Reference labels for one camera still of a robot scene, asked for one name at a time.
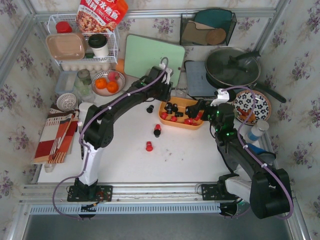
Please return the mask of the orange plastic storage basket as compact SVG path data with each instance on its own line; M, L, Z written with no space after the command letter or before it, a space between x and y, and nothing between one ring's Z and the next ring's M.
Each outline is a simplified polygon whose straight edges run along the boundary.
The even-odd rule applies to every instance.
M158 109L158 117L163 125L198 130L204 121L201 119L203 110L192 118L186 114L186 108L197 103L196 100L172 96L169 102L161 102Z

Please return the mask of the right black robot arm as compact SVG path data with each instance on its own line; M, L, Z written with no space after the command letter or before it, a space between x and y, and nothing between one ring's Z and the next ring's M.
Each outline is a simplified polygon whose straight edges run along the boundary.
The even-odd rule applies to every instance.
M211 106L205 100L186 107L189 118L195 118L203 112L201 120L209 121L214 128L214 139L217 149L226 166L235 170L241 166L250 178L245 190L245 183L239 175L224 177L226 191L247 201L259 219L276 216L286 220L294 211L289 175L284 169L276 169L252 152L244 142L240 131L234 127L234 106L221 103Z

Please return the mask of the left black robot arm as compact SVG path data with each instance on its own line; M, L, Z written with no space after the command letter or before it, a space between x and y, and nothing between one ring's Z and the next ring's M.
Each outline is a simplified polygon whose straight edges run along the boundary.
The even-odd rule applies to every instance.
M103 150L114 137L114 123L149 98L168 101L173 86L172 74L173 70L164 65L154 66L148 75L134 81L127 91L110 103L88 108L80 134L82 171L69 187L68 202L111 201L112 186L99 186L98 173Z

